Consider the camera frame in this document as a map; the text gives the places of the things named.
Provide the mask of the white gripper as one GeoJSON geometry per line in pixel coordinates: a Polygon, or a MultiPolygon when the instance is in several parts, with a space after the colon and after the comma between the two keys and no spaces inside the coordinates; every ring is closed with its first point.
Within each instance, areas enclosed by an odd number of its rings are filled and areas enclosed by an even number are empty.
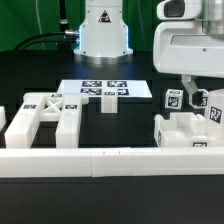
{"type": "Polygon", "coordinates": [[[154,35],[153,64],[160,73],[183,75],[187,93],[194,94],[195,76],[224,78],[224,37],[206,35],[199,21],[162,22],[154,35]]]}

